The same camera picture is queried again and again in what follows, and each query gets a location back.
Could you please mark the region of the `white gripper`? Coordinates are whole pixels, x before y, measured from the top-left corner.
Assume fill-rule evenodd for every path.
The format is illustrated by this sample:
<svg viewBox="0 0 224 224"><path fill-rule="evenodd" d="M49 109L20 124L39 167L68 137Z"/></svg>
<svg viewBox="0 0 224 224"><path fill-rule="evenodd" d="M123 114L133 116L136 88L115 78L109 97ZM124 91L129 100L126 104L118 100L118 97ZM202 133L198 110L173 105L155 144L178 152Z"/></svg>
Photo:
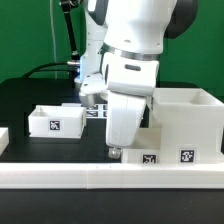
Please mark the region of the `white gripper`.
<svg viewBox="0 0 224 224"><path fill-rule="evenodd" d="M130 148L136 138L146 107L146 98L109 92L106 122L108 156L119 159L120 148Z"/></svg>

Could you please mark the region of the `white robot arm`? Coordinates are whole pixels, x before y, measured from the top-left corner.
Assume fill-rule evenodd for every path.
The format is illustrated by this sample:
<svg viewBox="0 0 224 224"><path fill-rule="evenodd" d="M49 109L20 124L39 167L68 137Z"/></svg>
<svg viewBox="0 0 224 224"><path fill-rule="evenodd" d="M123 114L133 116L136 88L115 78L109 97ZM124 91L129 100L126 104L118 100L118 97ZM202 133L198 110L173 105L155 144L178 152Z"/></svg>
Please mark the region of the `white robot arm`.
<svg viewBox="0 0 224 224"><path fill-rule="evenodd" d="M87 0L91 19L106 29L99 69L83 79L79 96L92 107L108 102L108 156L130 148L156 88L163 40L175 39L194 22L199 0Z"/></svg>

